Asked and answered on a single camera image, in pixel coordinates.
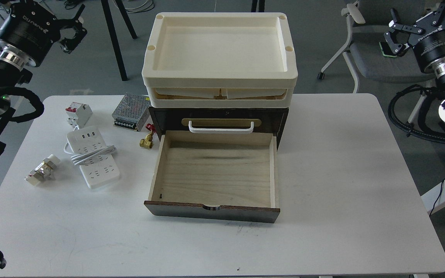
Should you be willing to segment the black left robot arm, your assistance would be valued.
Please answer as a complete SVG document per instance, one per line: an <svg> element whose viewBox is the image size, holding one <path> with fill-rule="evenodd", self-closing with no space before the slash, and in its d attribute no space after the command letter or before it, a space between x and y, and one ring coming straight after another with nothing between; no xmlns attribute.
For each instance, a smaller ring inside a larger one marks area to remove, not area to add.
<svg viewBox="0 0 445 278"><path fill-rule="evenodd" d="M57 19L33 0L10 6L10 14L0 27L0 135L9 122L26 122L41 116L44 104L31 90L32 73L24 66L39 67L55 42L65 53L76 49L88 33L80 16L85 5L70 19ZM0 141L0 155L5 150Z"/></svg>

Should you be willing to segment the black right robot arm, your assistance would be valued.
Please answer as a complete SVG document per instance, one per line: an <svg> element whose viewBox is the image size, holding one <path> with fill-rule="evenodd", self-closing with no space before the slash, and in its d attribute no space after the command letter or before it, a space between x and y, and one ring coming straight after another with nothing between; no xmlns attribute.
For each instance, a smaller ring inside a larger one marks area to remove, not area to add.
<svg viewBox="0 0 445 278"><path fill-rule="evenodd" d="M389 103L388 117L408 137L445 144L445 128L444 132L435 132L425 123L431 102L435 99L440 100L438 116L445 123L445 0L439 3L436 10L417 19L413 25L402 24L394 8L390 12L392 21L389 23L389 31L384 33L385 42L381 44L381 49L390 49L394 56L401 56L408 49L413 49L420 71L434 73L436 86L423 87L415 84L398 92ZM399 120L394 112L394 106L401 97L417 90L421 93L415 109L419 129L411 122Z"/></svg>

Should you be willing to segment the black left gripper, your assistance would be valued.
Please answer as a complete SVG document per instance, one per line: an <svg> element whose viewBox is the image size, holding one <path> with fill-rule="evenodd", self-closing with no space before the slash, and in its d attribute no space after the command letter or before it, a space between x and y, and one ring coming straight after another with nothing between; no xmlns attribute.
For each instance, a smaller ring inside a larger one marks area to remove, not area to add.
<svg viewBox="0 0 445 278"><path fill-rule="evenodd" d="M73 29L72 38L59 41L64 53L72 53L88 33L79 21L84 9L85 5L81 4L73 18L57 19L34 1L15 2L10 7L10 16L0 27L0 50L13 46L29 56L27 65L39 67L53 43L58 41L60 30Z"/></svg>

